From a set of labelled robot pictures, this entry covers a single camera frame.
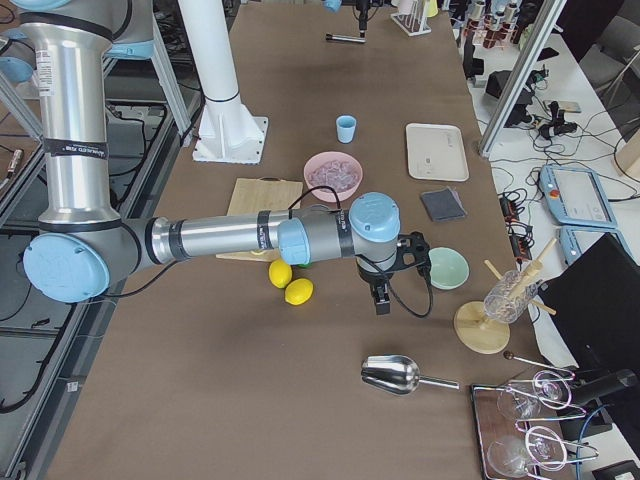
lemon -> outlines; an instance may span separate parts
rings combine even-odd
[[[311,298],[313,283],[306,278],[299,278],[289,284],[284,291],[284,299],[291,305],[302,305]]]
[[[284,288],[289,285],[293,277],[291,266],[281,258],[274,260],[269,265],[269,280],[278,288]]]

table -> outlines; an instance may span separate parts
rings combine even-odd
[[[469,281],[436,292],[432,316],[418,320],[397,304],[376,317],[352,260],[297,271],[316,291],[295,308],[268,283],[264,264],[201,258],[177,266],[120,302],[48,478],[479,478],[467,386],[503,382],[522,365],[468,350],[452,318],[495,283],[482,261],[505,269],[512,258],[489,164],[475,153],[480,133],[449,21],[439,15],[431,26],[430,35],[409,38],[381,10],[365,46],[328,44],[326,32],[356,31],[349,10],[244,5],[231,41],[244,103],[270,119],[262,163],[194,163],[185,150],[156,213],[222,215],[236,177],[299,180],[309,157],[340,149],[364,167],[359,191],[389,194],[404,232],[424,231],[432,246],[462,252]],[[359,120],[344,146],[334,127],[342,113]],[[455,188],[464,221],[426,216],[419,193],[443,184],[408,176],[411,122],[462,130],[471,179]],[[424,308],[415,273],[393,281]],[[509,348],[537,356],[528,322],[513,325]],[[395,397],[364,384],[362,360],[384,353],[408,355],[462,390]]]
[[[544,65],[549,70],[549,77],[546,82],[547,88],[537,90],[536,95],[540,101],[563,100],[578,102],[582,108],[582,113],[567,113],[565,115],[566,121],[576,122],[582,127],[586,127],[588,123],[588,131],[602,140],[600,141],[593,137],[571,138],[572,136],[578,137],[582,133],[578,129],[578,132],[572,136],[567,135],[554,139],[555,143],[566,147],[565,153],[575,152],[575,155],[566,159],[562,159],[558,155],[552,156],[558,159],[561,164],[571,165],[571,162],[580,161],[583,164],[582,166],[592,168],[600,175],[621,180],[638,188],[639,185],[637,183],[634,184],[632,180],[621,176],[615,168],[612,145],[616,145],[620,140],[620,133],[571,55],[562,37],[558,34],[551,35],[547,41],[547,46],[557,50],[560,55],[536,64],[536,69],[540,69]],[[517,48],[511,44],[505,44],[503,48],[491,50],[482,47],[477,48],[475,56],[484,59],[485,73],[477,78],[476,83],[482,84],[489,74],[494,71],[510,70],[515,64],[518,54]],[[469,83],[469,91],[473,97],[479,126],[483,129],[495,110],[497,100],[486,95],[484,87],[476,88]],[[528,110],[530,113],[545,115],[541,105],[535,99],[534,104]],[[528,198],[540,198],[539,194],[536,195],[535,187],[528,185],[525,181],[531,169],[539,168],[545,163],[544,155],[533,148],[533,140],[529,133],[531,132],[516,128],[503,129],[499,142],[496,143],[489,158],[493,167],[497,192],[524,188],[527,191]],[[623,142],[620,143],[619,148],[622,148],[623,145]],[[601,181],[608,198],[625,198],[632,193],[629,188],[613,180],[601,177]],[[618,229],[624,235],[631,253],[637,261],[640,259],[640,231],[638,230],[640,204],[636,200],[613,203],[611,205],[618,220]],[[532,248],[532,254],[535,256],[551,238],[557,237],[560,227],[549,213],[544,200],[542,202],[531,202],[526,207],[522,219],[534,227],[533,234],[536,244]],[[554,249],[552,254],[547,256],[544,265],[542,278],[553,278],[564,271],[566,264],[559,246]],[[531,311],[532,317],[537,315],[537,312]],[[535,324],[535,331],[540,351],[554,365],[576,364],[575,359],[566,345],[564,345],[548,314],[544,312],[540,314],[540,318]],[[612,431],[589,437],[588,440],[590,444],[600,450],[601,456],[593,462],[585,463],[583,467],[585,471],[591,471],[627,459],[635,459],[640,464],[638,457],[622,438],[615,425]]]

small blue cup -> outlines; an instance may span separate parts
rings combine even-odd
[[[342,0],[325,0],[324,1],[324,8],[334,13],[340,10],[340,5],[342,5]]]
[[[340,115],[336,119],[338,129],[338,141],[340,143],[350,143],[356,133],[356,119],[351,115]]]

wooden base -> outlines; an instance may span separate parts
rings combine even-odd
[[[509,343],[509,325],[487,318],[482,302],[462,305],[456,312],[453,326],[460,341],[474,352],[498,353]]]

pink bowl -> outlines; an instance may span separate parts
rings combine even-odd
[[[314,155],[307,161],[304,166],[304,181],[307,183],[307,187],[315,187],[316,185],[311,184],[311,175],[323,165],[336,160],[339,162],[346,162],[358,175],[358,181],[353,187],[349,188],[348,190],[344,190],[343,192],[338,192],[338,198],[340,199],[340,201],[343,201],[353,195],[360,186],[360,182],[362,182],[362,167],[360,166],[360,163],[358,163],[358,161],[351,155],[347,155],[346,153],[342,152],[322,152]],[[331,193],[330,190],[318,189],[314,190],[311,193],[323,202],[336,203],[336,198],[333,196],[333,193]]]

